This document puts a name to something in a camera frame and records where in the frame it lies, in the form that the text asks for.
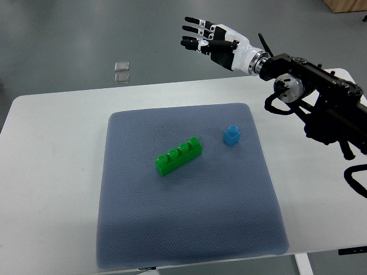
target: white table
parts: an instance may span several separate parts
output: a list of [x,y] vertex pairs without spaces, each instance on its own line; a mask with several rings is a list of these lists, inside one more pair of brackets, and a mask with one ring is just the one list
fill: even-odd
[[272,84],[236,77],[17,98],[0,134],[0,274],[103,271],[95,239],[107,123],[112,113],[132,109],[248,104],[282,210],[287,254],[367,245],[367,199],[343,178],[366,157],[353,148],[357,157],[348,162],[337,143],[306,138],[295,115],[265,111]]

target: gray floor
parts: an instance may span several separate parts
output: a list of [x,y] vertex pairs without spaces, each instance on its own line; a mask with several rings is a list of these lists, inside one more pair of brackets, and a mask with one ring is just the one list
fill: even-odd
[[[257,47],[261,32],[275,54],[344,68],[367,90],[366,14],[333,14],[321,0],[0,0],[0,126],[18,96],[115,87],[117,61],[130,62],[131,80],[125,85],[242,76],[180,46],[185,16],[223,23]],[[316,275],[367,270],[364,254],[338,256],[332,251],[309,257]],[[162,274],[298,272],[287,256],[174,268]]]

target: gray mat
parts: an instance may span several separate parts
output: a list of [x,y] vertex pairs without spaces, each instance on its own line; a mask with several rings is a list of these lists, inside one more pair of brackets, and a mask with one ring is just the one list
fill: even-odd
[[[223,142],[228,126],[242,136]],[[161,177],[154,160],[197,136],[202,155]],[[108,122],[97,226],[100,268],[280,255],[282,215],[245,104],[145,109]]]

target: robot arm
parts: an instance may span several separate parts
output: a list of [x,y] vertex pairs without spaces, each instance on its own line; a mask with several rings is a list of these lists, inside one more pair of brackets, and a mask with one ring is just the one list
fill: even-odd
[[[181,45],[185,48],[209,55],[226,69],[259,75],[265,81],[275,79],[274,93],[265,101],[266,110],[278,115],[296,114],[305,123],[306,137],[325,145],[339,142],[347,160],[355,157],[349,143],[367,155],[367,107],[360,103],[363,90],[358,85],[327,73],[321,69],[321,64],[315,66],[303,58],[287,54],[273,56],[260,34],[260,40],[271,57],[224,25],[190,17],[185,20],[206,30],[183,26],[184,30],[207,38],[182,37]],[[319,97],[314,106],[302,100],[315,90]],[[272,102],[276,98],[289,110],[273,107]],[[344,172],[344,177],[357,193],[367,198],[367,190],[352,177],[352,173],[364,170],[367,170],[367,164],[350,167]]]

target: blue toy block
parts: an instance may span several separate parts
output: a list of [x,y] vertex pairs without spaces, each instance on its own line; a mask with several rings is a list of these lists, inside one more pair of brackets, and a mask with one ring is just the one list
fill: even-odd
[[228,146],[231,147],[239,142],[240,137],[241,133],[239,131],[239,128],[235,125],[231,125],[228,127],[228,130],[224,131],[223,140]]

